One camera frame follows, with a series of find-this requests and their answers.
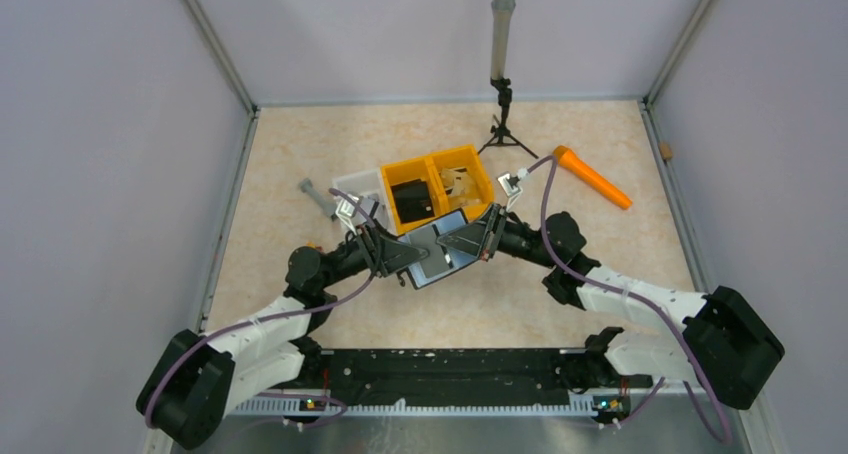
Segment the black leather card holder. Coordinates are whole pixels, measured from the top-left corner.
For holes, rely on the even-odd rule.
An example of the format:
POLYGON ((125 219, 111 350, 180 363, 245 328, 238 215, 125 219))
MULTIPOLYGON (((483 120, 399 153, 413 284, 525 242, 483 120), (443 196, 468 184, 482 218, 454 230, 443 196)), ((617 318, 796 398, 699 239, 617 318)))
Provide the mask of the black leather card holder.
POLYGON ((446 248, 436 244, 438 235, 447 233, 466 223, 468 223, 468 220, 464 212, 458 209, 400 236, 408 236, 414 244, 423 245, 429 250, 427 258, 410 265, 406 269, 410 273, 414 289, 425 288, 472 264, 455 263, 447 253, 446 248))

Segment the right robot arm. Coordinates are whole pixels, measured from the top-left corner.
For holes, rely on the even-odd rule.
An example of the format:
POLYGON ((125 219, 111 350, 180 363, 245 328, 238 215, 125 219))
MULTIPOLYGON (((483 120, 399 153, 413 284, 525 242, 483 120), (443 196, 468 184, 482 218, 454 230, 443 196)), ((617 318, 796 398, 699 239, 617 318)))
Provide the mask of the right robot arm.
POLYGON ((589 378, 612 386, 624 375, 666 377, 711 388, 722 404, 749 409, 785 348, 745 297, 718 286, 711 293, 652 285, 583 254, 586 239, 566 212, 537 229, 497 204, 475 221, 439 235, 439 246, 483 259, 496 252, 550 268, 543 280, 560 304, 605 312, 656 329, 659 336, 614 328, 586 359, 589 378))

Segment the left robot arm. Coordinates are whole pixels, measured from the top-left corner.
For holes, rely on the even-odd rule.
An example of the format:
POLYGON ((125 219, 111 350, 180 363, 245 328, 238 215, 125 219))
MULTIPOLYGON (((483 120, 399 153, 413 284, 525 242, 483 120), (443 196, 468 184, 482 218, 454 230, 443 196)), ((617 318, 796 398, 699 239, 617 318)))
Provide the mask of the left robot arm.
POLYGON ((359 228, 330 252, 295 249, 284 292, 265 308, 211 333, 184 329, 170 339, 136 400, 146 426, 192 449, 260 392, 287 381, 302 388, 314 384, 321 362, 298 341, 374 279, 405 271, 428 255, 379 224, 359 228))

